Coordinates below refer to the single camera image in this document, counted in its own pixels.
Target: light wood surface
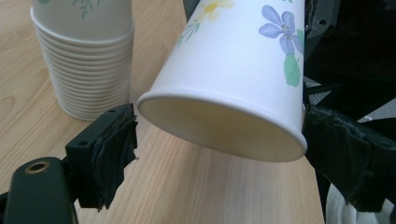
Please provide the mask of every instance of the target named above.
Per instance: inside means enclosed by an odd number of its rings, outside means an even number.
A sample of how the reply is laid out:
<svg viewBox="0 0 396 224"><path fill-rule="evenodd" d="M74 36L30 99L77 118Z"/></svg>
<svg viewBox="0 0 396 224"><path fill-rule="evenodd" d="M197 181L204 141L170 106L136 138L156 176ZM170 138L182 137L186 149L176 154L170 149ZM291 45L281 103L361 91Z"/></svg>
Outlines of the light wood surface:
<svg viewBox="0 0 396 224"><path fill-rule="evenodd" d="M13 172L64 146L89 123L57 105L29 15L30 1L0 0L0 193ZM131 102L148 91L184 28L182 0L134 0ZM267 163L180 140L138 116L139 147L109 210L80 223L323 223L305 158Z"/></svg>

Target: purple flower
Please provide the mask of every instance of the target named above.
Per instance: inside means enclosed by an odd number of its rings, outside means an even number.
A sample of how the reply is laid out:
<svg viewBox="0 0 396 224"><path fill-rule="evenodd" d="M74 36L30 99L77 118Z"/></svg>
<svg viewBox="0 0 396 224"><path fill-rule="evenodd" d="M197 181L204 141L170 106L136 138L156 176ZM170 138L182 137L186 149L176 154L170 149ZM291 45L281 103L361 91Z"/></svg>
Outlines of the purple flower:
<svg viewBox="0 0 396 224"><path fill-rule="evenodd" d="M279 38L280 47L287 55L294 54L294 46L299 52L303 53L303 45L299 37L295 34L294 15L291 12L285 11L282 14L281 20L273 7L264 6L262 8L262 15L271 23L266 23L260 28L259 32L261 35L270 38L276 38L282 35Z"/></svg>

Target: bolt hole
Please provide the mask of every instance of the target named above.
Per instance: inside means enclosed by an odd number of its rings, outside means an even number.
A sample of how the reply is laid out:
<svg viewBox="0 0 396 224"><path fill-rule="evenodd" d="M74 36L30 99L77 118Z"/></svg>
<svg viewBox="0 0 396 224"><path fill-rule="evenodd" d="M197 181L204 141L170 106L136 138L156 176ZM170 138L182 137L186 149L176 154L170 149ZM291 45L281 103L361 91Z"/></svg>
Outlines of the bolt hole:
<svg viewBox="0 0 396 224"><path fill-rule="evenodd" d="M87 146L87 145L88 145L88 142L87 142L87 141L81 141L81 142L78 143L78 146L79 146L79 147L85 147L85 146Z"/></svg>
<svg viewBox="0 0 396 224"><path fill-rule="evenodd" d="M319 21L319 24L320 24L320 25L326 25L326 24L327 24L327 21L321 20L321 21Z"/></svg>
<svg viewBox="0 0 396 224"><path fill-rule="evenodd" d="M28 166L25 170L25 173L29 174L29 175L37 174L37 173L40 173L40 172L46 170L49 166L50 166L49 162L39 161L39 162L36 162L36 163Z"/></svg>

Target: yellow flower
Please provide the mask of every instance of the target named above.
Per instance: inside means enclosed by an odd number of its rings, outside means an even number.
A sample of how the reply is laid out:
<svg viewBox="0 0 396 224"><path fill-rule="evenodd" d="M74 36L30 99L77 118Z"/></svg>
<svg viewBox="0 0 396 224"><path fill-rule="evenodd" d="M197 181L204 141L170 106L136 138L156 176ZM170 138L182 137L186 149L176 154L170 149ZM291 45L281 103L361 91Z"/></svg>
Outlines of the yellow flower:
<svg viewBox="0 0 396 224"><path fill-rule="evenodd" d="M203 11L198 15L198 22L203 21L206 17L208 17L209 21L216 20L219 17L219 13L217 12L219 7L233 7L233 2L230 0L208 0L205 3L203 2L201 4Z"/></svg>

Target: wood grain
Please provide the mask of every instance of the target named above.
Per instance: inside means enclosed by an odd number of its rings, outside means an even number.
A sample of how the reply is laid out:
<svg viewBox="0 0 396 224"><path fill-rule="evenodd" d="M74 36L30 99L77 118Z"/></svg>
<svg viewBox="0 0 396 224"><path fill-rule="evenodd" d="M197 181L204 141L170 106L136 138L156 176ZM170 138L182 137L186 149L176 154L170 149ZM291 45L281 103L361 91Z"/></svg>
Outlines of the wood grain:
<svg viewBox="0 0 396 224"><path fill-rule="evenodd" d="M0 0L0 193L30 160L65 156L89 123L57 104L30 1ZM186 24L181 0L134 0L131 102L148 91ZM198 147L138 116L140 160L125 169L109 210L81 209L80 223L323 223L306 159L250 161Z"/></svg>

